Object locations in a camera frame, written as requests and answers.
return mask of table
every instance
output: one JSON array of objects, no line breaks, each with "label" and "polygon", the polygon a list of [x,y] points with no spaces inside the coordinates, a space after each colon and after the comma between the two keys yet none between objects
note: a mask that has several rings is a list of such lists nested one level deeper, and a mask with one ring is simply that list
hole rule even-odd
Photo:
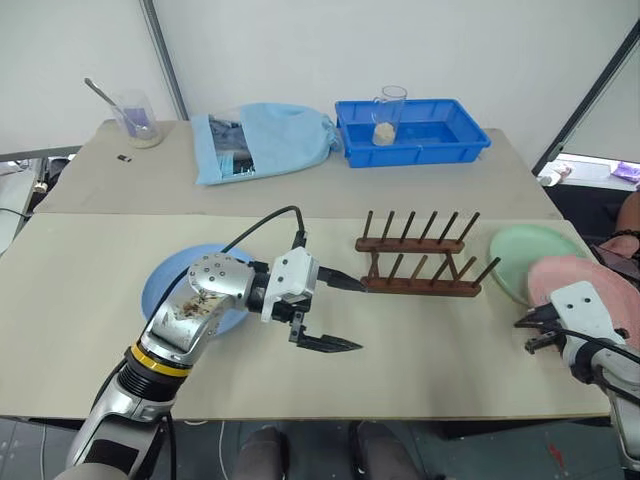
[{"label": "table", "polygon": [[[24,213],[31,198],[35,178],[33,170],[0,176],[0,207]],[[0,211],[0,255],[13,241],[22,221],[20,215]]]},{"label": "table", "polygon": [[[36,215],[0,258],[0,358],[6,366],[0,376],[0,413],[85,417],[100,383],[143,327],[140,295],[147,275],[170,254],[229,241],[255,220]],[[568,222],[527,222],[557,229],[586,251]],[[353,249],[362,219],[308,218],[306,223],[308,249],[323,265],[352,275],[367,271],[368,257]],[[374,220],[372,231],[380,231],[383,223]],[[419,223],[416,218],[416,231]],[[473,273],[486,265],[491,236],[512,223],[481,218],[472,229],[461,256],[478,256]],[[455,228],[462,226],[461,221]],[[394,233],[401,229],[400,221],[392,228]],[[294,231],[292,218],[275,220],[241,248],[271,262],[289,248]],[[401,267],[407,271],[415,265],[409,257]],[[392,261],[393,256],[383,256],[381,272]],[[425,275],[438,264],[431,259]],[[211,342],[180,390],[174,416],[513,419],[607,414],[606,397],[573,379],[557,352],[525,352],[531,332],[511,327],[523,313],[491,277],[473,299],[362,294],[320,285],[305,320],[309,333],[337,335],[365,348],[333,355],[299,349],[287,342],[287,325],[249,317]]]},{"label": "table", "polygon": [[[195,185],[193,133],[188,122],[165,122],[157,147],[136,150],[117,125],[105,122],[82,147],[42,213],[125,213],[261,216],[294,203],[316,218],[385,217],[458,210],[471,216],[562,216],[502,131],[487,129],[492,146],[473,163],[352,169],[340,154],[321,165],[279,177],[227,185]],[[131,162],[117,159],[118,155]]]}]

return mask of green plate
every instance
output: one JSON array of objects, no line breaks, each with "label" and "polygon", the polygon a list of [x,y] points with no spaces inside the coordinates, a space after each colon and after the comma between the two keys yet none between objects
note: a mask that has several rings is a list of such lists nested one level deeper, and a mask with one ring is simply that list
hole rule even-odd
[{"label": "green plate", "polygon": [[555,230],[537,225],[514,225],[500,230],[491,240],[489,257],[502,261],[493,270],[498,283],[514,300],[529,305],[529,266],[543,257],[576,255],[582,249]]}]

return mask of glass beaker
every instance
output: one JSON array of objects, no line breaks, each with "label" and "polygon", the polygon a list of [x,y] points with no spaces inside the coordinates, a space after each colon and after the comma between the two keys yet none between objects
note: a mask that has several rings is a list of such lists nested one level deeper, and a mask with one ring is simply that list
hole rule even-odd
[{"label": "glass beaker", "polygon": [[373,99],[375,106],[371,118],[375,123],[372,139],[374,145],[393,145],[406,99],[407,90],[399,85],[382,87],[380,96]]},{"label": "glass beaker", "polygon": [[140,90],[127,90],[114,95],[113,116],[129,143],[136,148],[149,148],[162,141],[162,133],[147,96]]}]

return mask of light blue bag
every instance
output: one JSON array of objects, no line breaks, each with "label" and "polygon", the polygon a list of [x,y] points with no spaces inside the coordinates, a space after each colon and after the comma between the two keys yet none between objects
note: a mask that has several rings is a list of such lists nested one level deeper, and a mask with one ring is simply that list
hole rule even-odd
[{"label": "light blue bag", "polygon": [[[309,107],[279,103],[245,105],[240,124],[250,152],[238,160],[238,151],[216,150],[212,125],[220,139],[217,122],[209,115],[191,119],[198,164],[198,185],[252,180],[282,175],[322,163],[339,137],[331,119]],[[226,122],[234,128],[232,122]]]}]

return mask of blue plate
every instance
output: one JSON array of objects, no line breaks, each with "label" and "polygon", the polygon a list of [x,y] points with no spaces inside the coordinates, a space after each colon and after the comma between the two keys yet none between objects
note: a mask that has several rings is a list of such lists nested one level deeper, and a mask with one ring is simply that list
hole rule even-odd
[{"label": "blue plate", "polygon": [[[144,284],[144,289],[142,290],[141,305],[144,318],[149,320],[149,315],[151,315],[156,304],[160,301],[160,298],[162,298],[162,294],[165,289],[180,272],[203,255],[219,252],[224,247],[225,245],[221,243],[208,243],[206,245],[197,245],[195,247],[185,248],[181,252],[171,255],[164,262],[158,265],[151,275],[149,275],[149,278],[147,278],[147,282]],[[250,262],[253,260],[250,255],[237,248],[232,248],[229,253],[243,262]],[[247,314],[248,312],[246,311],[241,312],[238,310],[229,310],[222,317],[222,320],[218,325],[218,329],[216,330],[216,335],[220,335],[231,330],[242,322],[246,318]]]}]

